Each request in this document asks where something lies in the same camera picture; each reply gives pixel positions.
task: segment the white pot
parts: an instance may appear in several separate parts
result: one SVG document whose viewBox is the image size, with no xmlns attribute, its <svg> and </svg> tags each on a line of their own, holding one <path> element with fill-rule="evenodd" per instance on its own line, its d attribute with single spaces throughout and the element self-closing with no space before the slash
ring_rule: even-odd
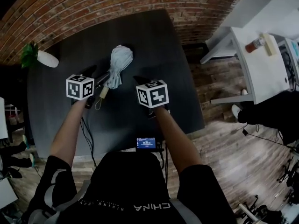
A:
<svg viewBox="0 0 299 224">
<path fill-rule="evenodd" d="M 58 64 L 59 64 L 59 61 L 56 57 L 54 57 L 51 54 L 49 54 L 47 52 L 44 52 L 42 50 L 38 51 L 37 60 L 40 63 L 43 63 L 44 65 L 50 66 L 50 67 L 53 67 L 53 68 L 57 67 Z"/>
</svg>

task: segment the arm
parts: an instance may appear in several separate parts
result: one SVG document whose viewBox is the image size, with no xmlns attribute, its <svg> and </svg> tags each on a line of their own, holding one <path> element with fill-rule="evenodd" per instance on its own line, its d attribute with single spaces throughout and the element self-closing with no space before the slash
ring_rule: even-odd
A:
<svg viewBox="0 0 299 224">
<path fill-rule="evenodd" d="M 50 150 L 50 155 L 65 161 L 70 167 L 72 167 L 75 156 L 79 126 L 85 104 L 86 100 L 80 100 L 72 106 L 58 130 Z"/>
<path fill-rule="evenodd" d="M 169 112 L 163 107 L 158 107 L 155 109 L 155 114 L 178 174 L 189 166 L 201 164 L 196 147 Z"/>
</svg>

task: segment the dark gray tabletop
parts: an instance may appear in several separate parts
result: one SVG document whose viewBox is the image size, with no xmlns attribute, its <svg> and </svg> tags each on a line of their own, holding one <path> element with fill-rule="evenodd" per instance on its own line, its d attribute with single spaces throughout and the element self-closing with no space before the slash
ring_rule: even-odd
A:
<svg viewBox="0 0 299 224">
<path fill-rule="evenodd" d="M 167 12 L 133 14 L 93 26 L 52 46 L 47 52 L 59 59 L 58 67 L 38 64 L 30 69 L 28 110 L 40 157 L 48 157 L 71 108 L 65 80 L 92 65 L 97 65 L 95 75 L 106 71 L 112 49 L 120 44 L 134 53 L 134 60 L 121 73 L 123 84 L 109 90 L 99 111 L 92 107 L 84 114 L 94 138 L 94 155 L 134 147 L 136 137 L 161 136 L 156 120 L 148 120 L 138 104 L 136 75 L 167 83 L 171 114 L 185 133 L 204 128 L 191 72 Z M 95 94 L 98 99 L 100 90 Z M 76 155 L 90 155 L 81 130 Z"/>
</svg>

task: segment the potted plant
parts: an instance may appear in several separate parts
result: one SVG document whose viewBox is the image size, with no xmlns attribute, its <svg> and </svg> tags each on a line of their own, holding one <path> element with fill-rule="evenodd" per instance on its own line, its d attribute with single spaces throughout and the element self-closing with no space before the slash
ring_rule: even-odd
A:
<svg viewBox="0 0 299 224">
<path fill-rule="evenodd" d="M 29 67 L 35 64 L 36 61 L 53 68 L 59 64 L 57 58 L 47 52 L 38 50 L 37 43 L 31 42 L 26 44 L 21 55 L 22 68 Z"/>
</svg>

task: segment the black shirt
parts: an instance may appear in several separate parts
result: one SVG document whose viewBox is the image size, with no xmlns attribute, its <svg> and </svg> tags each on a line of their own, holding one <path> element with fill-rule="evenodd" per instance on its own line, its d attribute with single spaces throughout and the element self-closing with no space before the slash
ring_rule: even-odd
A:
<svg viewBox="0 0 299 224">
<path fill-rule="evenodd" d="M 53 207 L 71 200 L 76 192 L 71 168 L 50 156 L 45 172 L 23 219 L 42 208 L 55 214 L 44 202 L 44 194 L 58 169 L 53 190 Z M 202 224 L 236 223 L 234 214 L 212 172 L 195 165 L 179 176 L 178 200 Z M 61 213 L 59 223 L 185 223 L 170 202 L 160 163 L 151 153 L 117 152 L 106 154 L 94 171 L 84 197 Z"/>
</svg>

